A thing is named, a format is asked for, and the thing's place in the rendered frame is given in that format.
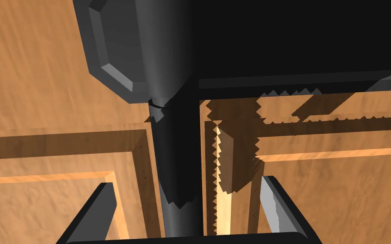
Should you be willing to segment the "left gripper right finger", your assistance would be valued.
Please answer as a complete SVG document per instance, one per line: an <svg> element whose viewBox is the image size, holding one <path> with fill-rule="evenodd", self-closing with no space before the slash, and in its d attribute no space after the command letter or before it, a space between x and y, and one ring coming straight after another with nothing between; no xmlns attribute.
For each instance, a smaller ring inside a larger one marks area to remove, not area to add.
<svg viewBox="0 0 391 244"><path fill-rule="evenodd" d="M272 244L322 244L315 230L304 218L274 176L263 176L260 203L271 232Z"/></svg>

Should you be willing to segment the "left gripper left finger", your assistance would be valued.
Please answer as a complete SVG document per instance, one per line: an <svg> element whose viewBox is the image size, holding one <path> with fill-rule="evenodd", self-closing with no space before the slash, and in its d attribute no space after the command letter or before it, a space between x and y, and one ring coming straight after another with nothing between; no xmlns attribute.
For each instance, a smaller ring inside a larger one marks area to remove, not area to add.
<svg viewBox="0 0 391 244"><path fill-rule="evenodd" d="M56 244L102 244L116 207L113 184L99 184Z"/></svg>

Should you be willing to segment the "brown wooden door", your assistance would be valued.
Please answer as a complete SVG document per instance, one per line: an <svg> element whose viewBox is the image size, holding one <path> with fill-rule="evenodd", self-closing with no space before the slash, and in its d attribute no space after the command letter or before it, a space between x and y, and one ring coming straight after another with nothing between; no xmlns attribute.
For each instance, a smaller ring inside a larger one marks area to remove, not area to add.
<svg viewBox="0 0 391 244"><path fill-rule="evenodd" d="M391 14L373 0L191 0L195 75L334 73L319 94L199 98L203 235L268 225L274 176L322 244L391 244ZM0 0L0 244L55 244L113 184L108 239L161 238L147 102L88 71L72 0Z"/></svg>

